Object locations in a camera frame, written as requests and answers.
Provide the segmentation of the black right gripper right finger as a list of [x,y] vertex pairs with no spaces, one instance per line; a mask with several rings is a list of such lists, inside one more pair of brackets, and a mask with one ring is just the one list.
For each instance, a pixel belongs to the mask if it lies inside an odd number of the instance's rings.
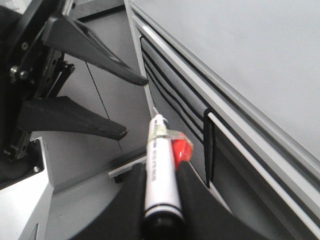
[[265,240],[214,198],[192,165],[183,161],[176,172],[185,219],[186,240]]

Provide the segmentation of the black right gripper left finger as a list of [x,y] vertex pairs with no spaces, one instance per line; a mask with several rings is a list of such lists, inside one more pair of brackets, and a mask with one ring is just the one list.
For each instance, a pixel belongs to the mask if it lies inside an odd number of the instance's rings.
[[72,240],[140,240],[146,167],[135,164],[111,203]]

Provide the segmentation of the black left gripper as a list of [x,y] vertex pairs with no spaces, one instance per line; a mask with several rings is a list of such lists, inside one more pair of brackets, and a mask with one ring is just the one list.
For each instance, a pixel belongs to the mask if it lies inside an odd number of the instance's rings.
[[64,0],[33,0],[24,13],[0,7],[0,186],[31,171],[30,132],[60,131],[121,140],[128,132],[67,96],[31,99],[44,82],[44,45],[101,68],[128,83],[148,80],[119,59],[84,23],[62,15]]

